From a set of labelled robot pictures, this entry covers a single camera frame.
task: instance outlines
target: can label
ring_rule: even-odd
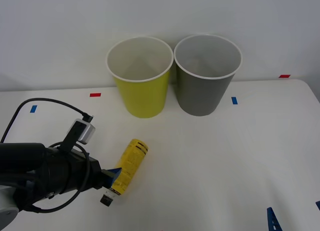
[[[115,166],[122,170],[110,190],[119,195],[125,192],[147,152],[148,146],[144,142],[138,139],[131,140]]]

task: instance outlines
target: can lid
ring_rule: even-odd
[[[103,203],[106,206],[110,206],[110,204],[112,203],[113,199],[108,197],[107,195],[103,195],[100,202]]]

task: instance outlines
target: yellow cup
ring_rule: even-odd
[[[106,55],[126,109],[138,118],[151,118],[165,106],[172,49],[154,37],[134,37],[117,43]]]

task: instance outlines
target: yellow can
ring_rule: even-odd
[[[122,168],[121,173],[111,188],[107,189],[101,203],[110,206],[116,196],[122,195],[126,191],[147,152],[148,146],[144,142],[139,139],[131,140],[114,167],[115,169]]]
[[[107,69],[126,109],[138,118],[151,118],[163,110],[173,62],[167,43],[146,36],[119,42],[106,55]]]

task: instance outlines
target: paper cup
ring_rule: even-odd
[[[106,66],[126,109],[138,118],[151,118],[165,106],[172,49],[154,37],[134,37],[117,43],[106,55]]]
[[[205,116],[218,106],[242,64],[240,49],[217,35],[194,35],[174,49],[177,100],[188,114]]]

